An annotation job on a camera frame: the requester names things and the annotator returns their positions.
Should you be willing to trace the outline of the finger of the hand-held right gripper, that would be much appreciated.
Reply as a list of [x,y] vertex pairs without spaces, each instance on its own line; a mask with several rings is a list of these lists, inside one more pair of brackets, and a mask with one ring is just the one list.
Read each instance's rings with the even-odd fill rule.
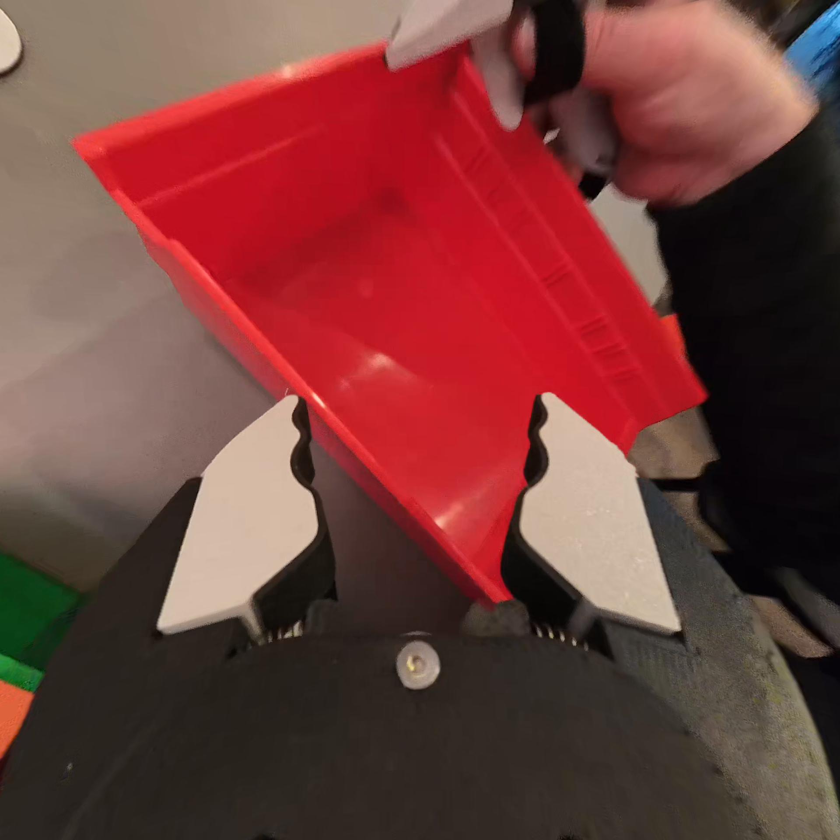
[[470,41],[472,60],[483,80],[491,110],[499,125],[516,130],[523,117],[524,82],[510,54],[508,26],[496,26]]
[[471,39],[490,42],[490,33],[497,32],[498,45],[474,51],[515,70],[505,33],[513,6],[512,1],[409,2],[387,41],[385,63],[389,70],[401,70]]

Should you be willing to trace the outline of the green plastic bin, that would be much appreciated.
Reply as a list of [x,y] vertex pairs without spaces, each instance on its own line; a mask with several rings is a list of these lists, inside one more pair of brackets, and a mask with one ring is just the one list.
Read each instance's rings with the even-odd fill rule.
[[85,594],[2,553],[2,681],[34,693],[86,600]]

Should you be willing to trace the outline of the blue plastic bin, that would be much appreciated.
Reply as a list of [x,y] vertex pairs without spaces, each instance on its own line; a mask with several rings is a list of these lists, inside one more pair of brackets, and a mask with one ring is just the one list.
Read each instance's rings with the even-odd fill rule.
[[796,30],[785,55],[795,70],[826,101],[839,97],[839,4]]

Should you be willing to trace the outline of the orange plastic bin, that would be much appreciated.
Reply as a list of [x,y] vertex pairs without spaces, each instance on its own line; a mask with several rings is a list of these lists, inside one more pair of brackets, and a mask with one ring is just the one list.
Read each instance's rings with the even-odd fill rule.
[[1,680],[1,761],[4,761],[27,717],[32,692]]

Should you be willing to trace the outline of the red plastic bin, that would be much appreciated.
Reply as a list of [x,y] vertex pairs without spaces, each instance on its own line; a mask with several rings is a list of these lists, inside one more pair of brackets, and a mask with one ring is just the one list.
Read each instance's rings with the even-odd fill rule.
[[560,164],[466,47],[383,44],[71,142],[185,306],[466,594],[499,571],[534,397],[623,452],[705,391]]

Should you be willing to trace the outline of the white round object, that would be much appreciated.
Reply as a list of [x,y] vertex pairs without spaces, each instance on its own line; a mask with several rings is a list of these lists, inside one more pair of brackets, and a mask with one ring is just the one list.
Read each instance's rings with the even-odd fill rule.
[[0,73],[4,77],[18,66],[24,54],[24,44],[14,21],[3,9],[0,11],[0,26]]

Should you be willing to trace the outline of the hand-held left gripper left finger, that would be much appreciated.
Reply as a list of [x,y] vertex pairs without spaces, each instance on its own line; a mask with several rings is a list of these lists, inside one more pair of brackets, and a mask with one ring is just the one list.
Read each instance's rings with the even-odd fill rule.
[[267,643],[302,635],[310,606],[335,598],[311,442],[307,404],[287,395],[205,468],[159,633],[236,620],[252,642]]

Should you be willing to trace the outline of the person's right hand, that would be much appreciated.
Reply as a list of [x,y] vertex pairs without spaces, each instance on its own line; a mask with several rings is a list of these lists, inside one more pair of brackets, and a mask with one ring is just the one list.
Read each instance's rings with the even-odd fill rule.
[[582,85],[620,138],[612,182],[650,206],[697,203],[767,160],[820,105],[751,21],[723,2],[584,13]]

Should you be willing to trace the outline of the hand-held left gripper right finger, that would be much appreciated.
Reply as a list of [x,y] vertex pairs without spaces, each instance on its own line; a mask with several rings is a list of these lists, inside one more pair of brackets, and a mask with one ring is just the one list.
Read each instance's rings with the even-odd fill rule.
[[539,629],[586,638],[602,622],[675,637],[682,623],[635,468],[559,397],[535,397],[525,486],[501,578]]

